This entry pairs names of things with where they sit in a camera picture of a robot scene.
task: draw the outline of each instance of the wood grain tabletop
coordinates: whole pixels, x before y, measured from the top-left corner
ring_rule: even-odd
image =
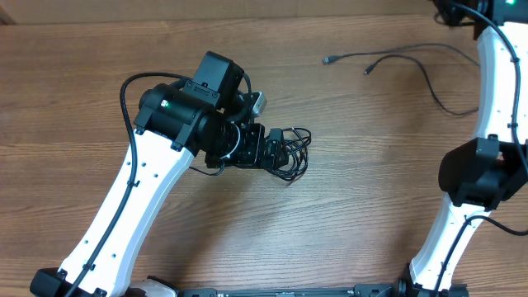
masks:
[[[365,76],[377,56],[321,59],[422,42],[477,58],[470,29],[414,15],[0,26],[0,295],[29,295],[37,269],[59,266],[92,222],[128,145],[121,83],[148,71],[191,76],[208,50],[266,94],[267,129],[313,132],[309,168],[291,185],[257,170],[186,172],[133,278],[229,290],[393,281],[440,206],[441,159],[469,140],[477,116],[442,112],[412,62],[387,59]],[[478,105],[478,67],[447,49],[408,54],[450,109]],[[134,82],[130,115],[146,89],[166,82]],[[193,165],[205,168],[203,158]],[[525,229],[527,194],[492,217]],[[526,295],[526,240],[483,224],[455,283],[472,296]]]

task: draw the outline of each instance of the bundle of wire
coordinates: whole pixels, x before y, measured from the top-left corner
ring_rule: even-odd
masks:
[[[303,175],[308,169],[308,146],[312,143],[312,132],[305,128],[288,128],[284,132],[292,132],[296,139],[284,139],[284,146],[288,158],[291,158],[291,166],[288,170],[269,169],[268,172],[280,179],[292,182],[295,178]],[[305,132],[306,136],[301,136],[299,131]]]

